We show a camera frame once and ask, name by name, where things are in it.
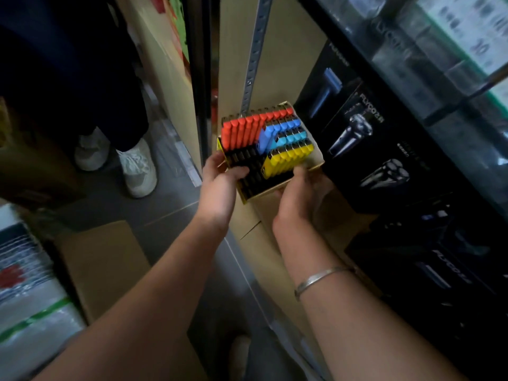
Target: white sneaker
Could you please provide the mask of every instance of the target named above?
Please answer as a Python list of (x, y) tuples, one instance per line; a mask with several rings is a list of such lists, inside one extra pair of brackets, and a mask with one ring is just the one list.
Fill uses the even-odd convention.
[(125, 184), (134, 198), (143, 198), (157, 185), (156, 166), (150, 155), (150, 148), (142, 138), (129, 151), (116, 151), (124, 170)]
[(74, 150), (76, 165), (83, 171), (95, 171), (108, 160), (109, 140), (98, 128), (91, 135), (80, 135)]
[(228, 376), (229, 381), (241, 381), (247, 370), (247, 359), (251, 339), (245, 335), (235, 338), (229, 350)]

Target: silver bangle bracelet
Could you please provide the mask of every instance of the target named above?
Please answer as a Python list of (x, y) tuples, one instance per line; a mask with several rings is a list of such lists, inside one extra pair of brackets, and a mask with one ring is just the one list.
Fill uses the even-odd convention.
[(335, 266), (331, 269), (327, 269), (325, 271), (321, 271), (318, 274), (311, 275), (307, 281), (302, 282), (298, 285), (298, 287), (295, 289), (295, 298), (297, 301), (300, 301), (300, 296), (302, 293), (307, 290), (311, 285), (315, 284), (316, 282), (320, 281), (321, 279), (327, 277), (330, 274), (333, 273), (340, 273), (342, 271), (351, 271), (353, 272), (354, 269), (351, 267), (344, 267), (344, 266)]

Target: green tape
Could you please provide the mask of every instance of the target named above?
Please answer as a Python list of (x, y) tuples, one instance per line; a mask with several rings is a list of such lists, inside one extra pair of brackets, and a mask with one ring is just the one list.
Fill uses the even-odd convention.
[(0, 333), (0, 343), (10, 339), (14, 334), (20, 332), (23, 329), (26, 329), (33, 323), (47, 317), (49, 314), (53, 314), (54, 312), (60, 310), (62, 307), (69, 305), (70, 303), (71, 299), (69, 297), (62, 298), (60, 301), (56, 301), (47, 309), (41, 310), (31, 317), (28, 317), (26, 320), (23, 320), (16, 325), (4, 330), (2, 333)]

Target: forearm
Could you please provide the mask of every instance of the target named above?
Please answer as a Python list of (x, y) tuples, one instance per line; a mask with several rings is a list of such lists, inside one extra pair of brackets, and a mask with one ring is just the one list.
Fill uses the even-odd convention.
[[(274, 226), (295, 286), (344, 263), (306, 221)], [(335, 379), (461, 379), (430, 344), (349, 272), (329, 275), (301, 296)]]
[(170, 376), (168, 358), (186, 334), (225, 235), (194, 218), (141, 281), (92, 324), (38, 380)]

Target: wrist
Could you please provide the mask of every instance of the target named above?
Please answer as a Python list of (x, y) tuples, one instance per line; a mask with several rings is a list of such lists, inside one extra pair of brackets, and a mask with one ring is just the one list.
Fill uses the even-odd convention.
[(221, 239), (225, 237), (228, 232), (228, 224), (218, 217), (214, 217), (209, 214), (200, 213), (197, 211), (192, 220), (200, 230), (212, 233), (213, 235), (219, 236)]

